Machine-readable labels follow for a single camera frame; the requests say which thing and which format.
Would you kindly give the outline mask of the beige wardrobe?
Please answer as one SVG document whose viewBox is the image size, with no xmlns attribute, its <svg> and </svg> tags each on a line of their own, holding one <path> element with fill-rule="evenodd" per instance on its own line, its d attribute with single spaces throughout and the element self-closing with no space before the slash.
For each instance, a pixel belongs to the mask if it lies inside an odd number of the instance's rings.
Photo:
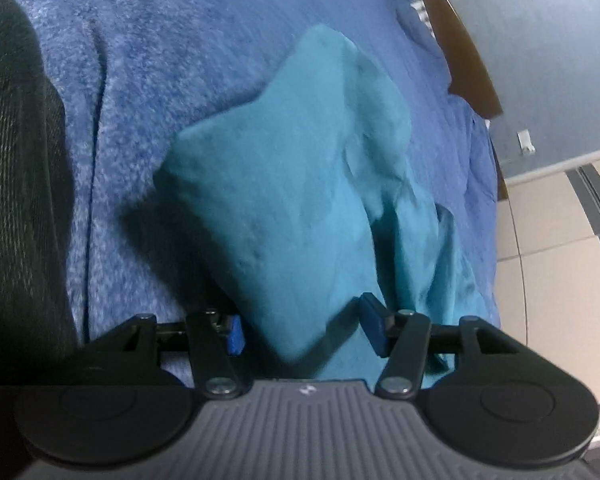
<svg viewBox="0 0 600 480">
<path fill-rule="evenodd" d="M 494 285 L 503 330 L 600 406 L 600 151 L 506 184 Z M 600 460 L 600 426 L 592 452 Z"/>
</svg>

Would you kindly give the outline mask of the striped pillow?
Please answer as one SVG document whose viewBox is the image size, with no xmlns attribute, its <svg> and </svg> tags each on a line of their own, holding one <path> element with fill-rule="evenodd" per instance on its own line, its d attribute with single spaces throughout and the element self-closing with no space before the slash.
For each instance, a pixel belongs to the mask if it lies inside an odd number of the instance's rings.
<svg viewBox="0 0 600 480">
<path fill-rule="evenodd" d="M 430 35 L 435 37 L 436 35 L 434 34 L 434 28 L 432 27 L 432 24 L 430 21 L 430 16 L 429 16 L 429 13 L 426 8 L 425 1 L 424 0 L 412 0 L 411 7 L 417 13 L 419 21 L 421 21 L 422 24 L 424 24 L 427 27 Z"/>
</svg>

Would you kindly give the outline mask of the white wall socket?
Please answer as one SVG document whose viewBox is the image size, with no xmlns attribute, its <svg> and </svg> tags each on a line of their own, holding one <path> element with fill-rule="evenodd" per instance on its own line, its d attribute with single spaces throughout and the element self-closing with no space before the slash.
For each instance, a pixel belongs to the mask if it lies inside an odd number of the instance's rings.
<svg viewBox="0 0 600 480">
<path fill-rule="evenodd" d="M 517 140 L 521 154 L 524 156 L 529 156 L 535 153 L 535 146 L 532 142 L 531 134 L 528 129 L 519 130 L 517 132 Z"/>
</svg>

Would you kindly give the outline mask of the blue bed blanket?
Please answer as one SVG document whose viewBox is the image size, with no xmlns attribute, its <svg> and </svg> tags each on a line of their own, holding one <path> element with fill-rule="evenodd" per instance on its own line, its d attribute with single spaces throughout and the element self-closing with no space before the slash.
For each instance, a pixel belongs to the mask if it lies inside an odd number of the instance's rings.
<svg viewBox="0 0 600 480">
<path fill-rule="evenodd" d="M 74 182 L 66 292 L 86 341 L 135 312 L 201 300 L 208 266 L 158 195 L 185 129 L 264 91 L 306 32 L 350 39 L 414 105 L 406 154 L 465 231 L 493 298 L 496 170 L 483 119 L 412 0 L 16 0 L 64 102 Z"/>
</svg>

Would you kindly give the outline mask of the teal hooded sweatshirt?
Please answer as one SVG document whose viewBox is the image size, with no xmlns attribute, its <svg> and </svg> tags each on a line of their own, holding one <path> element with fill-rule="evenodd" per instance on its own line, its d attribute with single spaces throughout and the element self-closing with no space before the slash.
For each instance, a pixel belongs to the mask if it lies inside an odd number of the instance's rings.
<svg viewBox="0 0 600 480">
<path fill-rule="evenodd" d="M 309 29 L 254 101 L 183 130 L 159 197 L 279 362 L 376 380 L 353 301 L 496 320 L 465 231 L 407 157 L 414 105 L 350 39 Z"/>
</svg>

